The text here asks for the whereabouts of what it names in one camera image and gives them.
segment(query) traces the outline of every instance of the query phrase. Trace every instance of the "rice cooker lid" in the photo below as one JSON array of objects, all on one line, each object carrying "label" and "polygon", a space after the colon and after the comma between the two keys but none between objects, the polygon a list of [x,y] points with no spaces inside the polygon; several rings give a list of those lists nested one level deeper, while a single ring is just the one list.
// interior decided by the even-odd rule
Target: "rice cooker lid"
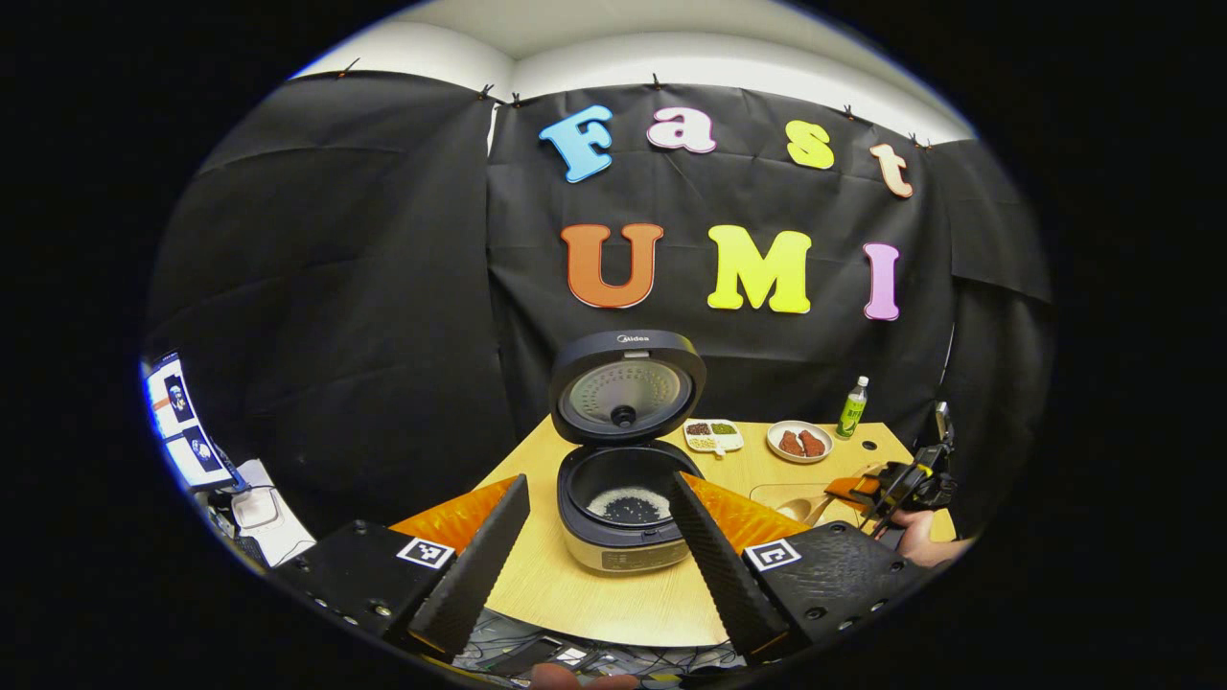
[{"label": "rice cooker lid", "polygon": [[558,436],[622,446],[664,436],[691,415],[707,367],[667,330],[611,330],[575,340],[555,359],[550,416]]}]

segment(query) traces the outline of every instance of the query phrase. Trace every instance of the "bowl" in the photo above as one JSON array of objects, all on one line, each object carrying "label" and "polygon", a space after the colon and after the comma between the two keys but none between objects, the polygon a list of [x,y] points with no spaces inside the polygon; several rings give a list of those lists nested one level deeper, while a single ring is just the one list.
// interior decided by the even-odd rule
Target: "bowl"
[{"label": "bowl", "polygon": [[[784,438],[785,431],[791,431],[798,436],[800,436],[802,431],[809,431],[818,441],[822,442],[822,446],[825,448],[823,453],[821,455],[815,455],[810,458],[806,455],[794,455],[793,453],[788,453],[780,449],[779,442]],[[820,428],[817,425],[812,425],[807,421],[796,421],[796,420],[779,421],[773,424],[771,428],[767,430],[767,444],[771,446],[771,449],[777,455],[784,458],[785,460],[790,463],[800,463],[806,465],[826,459],[826,457],[831,454],[831,451],[834,449],[834,441],[831,438],[829,433]]]}]

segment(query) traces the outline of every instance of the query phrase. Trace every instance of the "computer screen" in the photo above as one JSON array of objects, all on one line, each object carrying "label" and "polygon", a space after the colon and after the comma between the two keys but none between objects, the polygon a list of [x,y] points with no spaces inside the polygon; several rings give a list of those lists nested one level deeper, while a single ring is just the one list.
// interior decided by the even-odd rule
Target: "computer screen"
[{"label": "computer screen", "polygon": [[242,476],[196,416],[179,354],[166,355],[148,370],[145,392],[150,421],[161,438],[167,460],[178,470],[184,484],[193,490],[243,485]]}]

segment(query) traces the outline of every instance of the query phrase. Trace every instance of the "yellow letter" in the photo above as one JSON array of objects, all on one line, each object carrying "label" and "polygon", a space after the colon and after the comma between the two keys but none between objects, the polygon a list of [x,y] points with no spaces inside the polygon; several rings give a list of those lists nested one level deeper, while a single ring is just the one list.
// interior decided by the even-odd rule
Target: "yellow letter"
[{"label": "yellow letter", "polygon": [[827,146],[831,135],[821,126],[805,120],[793,120],[784,125],[784,134],[791,141],[788,145],[788,155],[796,163],[822,169],[836,165],[836,153]]},{"label": "yellow letter", "polygon": [[762,307],[772,284],[775,293],[771,298],[774,312],[804,314],[810,311],[805,298],[805,253],[810,250],[809,236],[785,230],[764,259],[755,247],[746,228],[736,225],[718,225],[707,231],[715,241],[717,273],[715,292],[708,295],[707,303],[717,309],[740,309],[742,298],[737,293],[737,279],[746,289],[750,306]]}]

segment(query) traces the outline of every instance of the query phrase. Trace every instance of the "white ceiling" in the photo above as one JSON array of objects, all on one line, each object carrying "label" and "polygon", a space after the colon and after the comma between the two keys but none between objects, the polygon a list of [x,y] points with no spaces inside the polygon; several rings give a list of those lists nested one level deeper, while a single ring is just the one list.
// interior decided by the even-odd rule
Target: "white ceiling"
[{"label": "white ceiling", "polygon": [[773,0],[432,0],[388,21],[421,22],[464,33],[513,60],[628,33],[755,38],[838,60],[963,122],[928,87],[859,39],[827,20]]}]

